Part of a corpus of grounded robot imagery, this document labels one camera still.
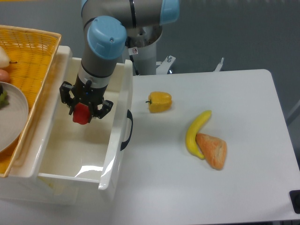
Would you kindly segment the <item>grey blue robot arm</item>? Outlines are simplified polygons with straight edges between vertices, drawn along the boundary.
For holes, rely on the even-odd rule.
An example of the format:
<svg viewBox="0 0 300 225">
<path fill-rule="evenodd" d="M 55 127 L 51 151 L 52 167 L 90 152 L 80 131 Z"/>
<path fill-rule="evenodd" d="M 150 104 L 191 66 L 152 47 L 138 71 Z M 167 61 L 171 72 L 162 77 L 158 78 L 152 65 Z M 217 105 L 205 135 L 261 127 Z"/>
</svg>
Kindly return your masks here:
<svg viewBox="0 0 300 225">
<path fill-rule="evenodd" d="M 130 60 L 135 75 L 154 75 L 156 43 L 164 24 L 177 21 L 177 0 L 84 0 L 85 47 L 75 84 L 60 87 L 62 103 L 81 125 L 106 116 L 113 103 L 104 93 L 118 60 Z"/>
</svg>

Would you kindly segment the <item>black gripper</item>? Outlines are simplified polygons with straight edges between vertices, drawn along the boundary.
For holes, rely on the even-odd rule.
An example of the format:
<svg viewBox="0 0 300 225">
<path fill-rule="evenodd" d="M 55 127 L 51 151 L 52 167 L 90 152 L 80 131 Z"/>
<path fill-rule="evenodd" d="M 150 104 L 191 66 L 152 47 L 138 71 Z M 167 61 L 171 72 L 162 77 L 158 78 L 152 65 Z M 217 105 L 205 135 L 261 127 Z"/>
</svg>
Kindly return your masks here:
<svg viewBox="0 0 300 225">
<path fill-rule="evenodd" d="M 69 107 L 69 115 L 73 114 L 75 106 L 78 103 L 88 105 L 90 112 L 88 123 L 90 123 L 93 118 L 104 118 L 113 107 L 112 101 L 103 100 L 106 88 L 107 85 L 101 88 L 95 88 L 92 81 L 88 80 L 82 82 L 79 76 L 77 76 L 74 86 L 66 81 L 60 86 L 61 102 Z"/>
</svg>

